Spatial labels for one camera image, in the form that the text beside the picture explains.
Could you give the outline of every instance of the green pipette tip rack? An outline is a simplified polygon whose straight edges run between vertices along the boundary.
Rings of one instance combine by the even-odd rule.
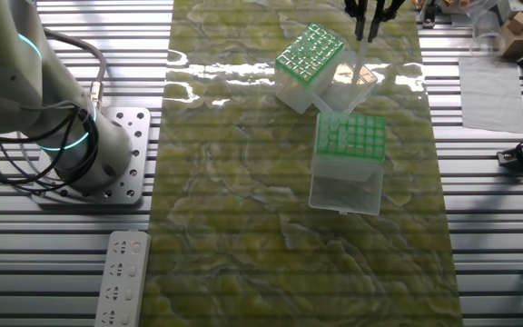
[[[344,43],[316,24],[310,24],[296,40],[276,59],[276,67],[281,68],[309,84],[313,77],[332,60],[342,49]]]
[[[383,162],[386,120],[360,114],[318,114],[316,153]]]

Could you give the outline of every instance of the black cable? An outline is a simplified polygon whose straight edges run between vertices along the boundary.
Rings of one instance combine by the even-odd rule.
[[[8,138],[8,137],[1,137],[0,136],[0,143],[3,143],[3,144],[20,144],[20,143],[21,144],[26,144],[26,143],[33,143],[33,142],[37,142],[37,141],[42,141],[42,140],[44,140],[44,139],[54,135],[55,133],[57,133],[66,124],[69,124],[71,119],[72,119],[71,116],[67,116],[59,125],[54,127],[53,130],[51,130],[50,132],[41,134],[39,136],[26,137],[24,139],[16,139],[16,138]]]
[[[28,178],[25,178],[22,180],[11,181],[6,178],[0,177],[0,183],[7,184],[7,185],[20,185],[20,184],[25,184],[25,183],[32,183],[34,181],[41,179],[42,177],[45,177],[48,173],[50,173],[52,171],[52,169],[54,169],[54,167],[57,165],[57,163],[62,158],[62,154],[64,154],[65,146],[68,143],[70,132],[72,131],[72,127],[74,126],[74,122],[75,122],[76,118],[80,115],[81,112],[82,112],[82,109],[77,111],[76,113],[72,114],[72,116],[71,116],[72,119],[70,120],[70,123],[68,124],[66,133],[64,134],[64,138],[62,140],[62,144],[60,145],[60,151],[58,152],[57,156],[54,158],[52,163],[50,163],[50,165],[47,166],[47,168],[45,168],[41,173],[39,173],[35,176],[28,177]]]
[[[86,122],[83,124],[85,131],[88,133],[88,152],[85,155],[84,158],[86,158],[82,163],[80,163],[78,166],[74,168],[74,170],[71,173],[71,176],[69,179],[64,180],[62,183],[56,184],[56,183],[48,183],[43,182],[40,180],[34,181],[35,183],[43,186],[43,189],[32,189],[32,188],[26,188],[20,185],[13,185],[16,189],[19,189],[21,191],[29,192],[29,193],[42,193],[42,192],[51,192],[59,190],[65,186],[70,185],[71,183],[74,183],[75,181],[78,181],[92,167],[92,164],[94,163],[94,160],[98,154],[98,129],[96,124],[94,123],[94,120],[88,116]],[[19,165],[17,165],[12,158],[7,153],[6,149],[0,144],[0,148],[2,150],[2,153],[4,154],[5,159],[13,166],[15,169],[17,169],[18,172],[20,172],[24,177],[29,177],[30,174],[23,170]],[[0,177],[4,177],[1,170],[0,170]]]
[[[392,0],[389,7],[384,10],[384,15],[382,16],[383,22],[388,22],[389,20],[395,19],[397,17],[397,11],[403,5],[405,0]]]
[[[98,48],[95,46],[82,41],[80,39],[77,39],[75,37],[71,37],[68,35],[64,35],[55,31],[52,31],[48,28],[44,28],[45,36],[49,38],[53,38],[55,40],[67,43],[69,45],[74,45],[80,48],[83,48],[84,50],[88,50],[94,55],[99,61],[100,61],[100,68],[98,70],[98,75],[96,76],[97,82],[102,82],[104,79],[104,74],[106,74],[106,58],[104,58],[104,54]]]

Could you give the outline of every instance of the power strip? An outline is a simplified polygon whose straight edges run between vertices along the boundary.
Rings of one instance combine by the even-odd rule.
[[[110,235],[94,327],[138,326],[150,241],[144,232]]]

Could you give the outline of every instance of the marble pattern mat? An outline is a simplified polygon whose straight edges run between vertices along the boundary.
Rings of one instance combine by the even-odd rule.
[[[175,1],[142,326],[462,325],[411,5],[355,110],[387,118],[379,216],[308,206],[318,112],[273,96],[273,61],[310,23],[358,50],[340,0]]]

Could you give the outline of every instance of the metal slotted rail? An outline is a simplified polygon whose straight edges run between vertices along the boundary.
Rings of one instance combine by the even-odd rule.
[[[105,105],[152,112],[140,212],[50,213],[0,185],[0,326],[92,326],[110,232],[146,230],[149,222],[173,1],[40,0],[38,5],[47,27],[104,52]],[[515,146],[523,134],[461,126],[457,61],[469,55],[470,30],[455,29],[440,17],[434,30],[419,35],[465,324],[523,326],[523,175],[499,169],[495,159],[497,150]],[[88,87],[96,60],[70,45],[52,45]],[[19,160],[19,149],[10,149]],[[29,149],[36,159],[37,149]],[[14,171],[1,152],[0,160],[6,172]]]

